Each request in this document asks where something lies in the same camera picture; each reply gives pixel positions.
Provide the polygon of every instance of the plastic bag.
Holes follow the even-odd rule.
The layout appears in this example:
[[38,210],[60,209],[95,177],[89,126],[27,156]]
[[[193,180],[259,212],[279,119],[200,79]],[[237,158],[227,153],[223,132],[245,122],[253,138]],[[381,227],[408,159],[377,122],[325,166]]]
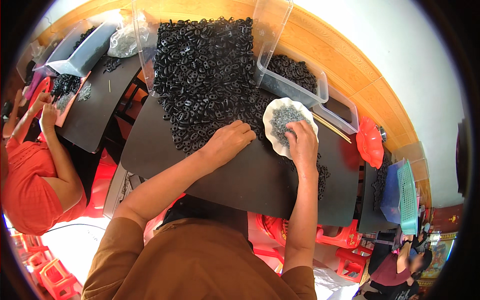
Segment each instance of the plastic bag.
[[[138,17],[138,33],[140,40],[145,42],[150,35],[150,29],[145,22],[145,16],[143,14]],[[110,37],[110,47],[108,48],[107,55],[111,57],[130,57],[138,53],[137,38],[135,36],[135,29],[133,27],[133,21],[129,22],[123,28],[117,29],[117,31]]]

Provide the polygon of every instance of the red shirt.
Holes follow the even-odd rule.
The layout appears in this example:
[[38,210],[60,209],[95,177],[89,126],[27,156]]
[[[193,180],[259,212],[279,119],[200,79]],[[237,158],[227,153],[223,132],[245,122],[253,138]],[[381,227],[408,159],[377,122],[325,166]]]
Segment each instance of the red shirt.
[[40,236],[59,222],[80,217],[86,207],[80,201],[63,212],[53,188],[42,177],[57,177],[52,155],[44,142],[7,142],[8,178],[2,193],[3,212],[19,232]]
[[402,273],[396,272],[398,254],[389,253],[384,261],[378,266],[370,279],[384,286],[397,286],[404,283],[412,274],[408,268]]

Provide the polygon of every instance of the chopsticks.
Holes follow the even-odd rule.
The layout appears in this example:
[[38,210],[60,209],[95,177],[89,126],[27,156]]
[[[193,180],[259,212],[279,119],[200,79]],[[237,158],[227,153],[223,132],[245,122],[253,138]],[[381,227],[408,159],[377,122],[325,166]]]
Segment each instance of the chopsticks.
[[338,134],[339,136],[343,137],[343,139],[347,142],[349,142],[350,144],[352,143],[350,141],[350,138],[347,137],[346,135],[344,135],[340,130],[338,130],[337,128],[335,128],[332,124],[330,124],[329,122],[325,121],[322,117],[320,117],[319,115],[317,115],[316,113],[314,113],[313,111],[311,112],[312,115],[313,115],[313,118],[317,121],[319,121],[321,124],[325,125],[326,127],[328,127],[331,131],[335,132],[336,134]]

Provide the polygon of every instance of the white scalloped plate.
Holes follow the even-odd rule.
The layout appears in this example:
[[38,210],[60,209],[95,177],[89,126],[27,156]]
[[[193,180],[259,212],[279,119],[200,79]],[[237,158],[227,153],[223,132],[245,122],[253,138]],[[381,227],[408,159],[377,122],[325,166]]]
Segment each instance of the white scalloped plate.
[[317,142],[318,142],[318,126],[313,121],[312,113],[302,103],[298,101],[293,101],[288,97],[275,99],[272,102],[270,102],[270,104],[266,107],[265,113],[263,116],[263,121],[265,126],[265,136],[272,143],[272,146],[275,152],[277,152],[281,156],[286,156],[289,159],[292,159],[292,156],[290,155],[290,149],[288,149],[288,147],[282,146],[282,144],[278,142],[276,137],[272,136],[272,125],[270,124],[270,120],[272,119],[272,116],[273,116],[273,110],[283,105],[286,105],[286,106],[293,105],[293,107],[295,107],[297,110],[302,112],[305,118],[310,121],[310,124],[312,125],[312,128],[313,128],[313,132],[315,132],[315,135],[317,136]]

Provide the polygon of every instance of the maroon shirt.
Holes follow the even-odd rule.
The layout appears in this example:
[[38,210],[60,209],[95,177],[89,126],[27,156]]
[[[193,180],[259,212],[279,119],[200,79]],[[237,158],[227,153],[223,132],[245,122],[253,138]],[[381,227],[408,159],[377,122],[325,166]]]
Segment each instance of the maroon shirt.
[[408,268],[402,273],[396,272],[396,261],[398,254],[390,253],[385,257],[384,261],[378,266],[370,279],[384,286],[397,286],[404,283],[411,275]]

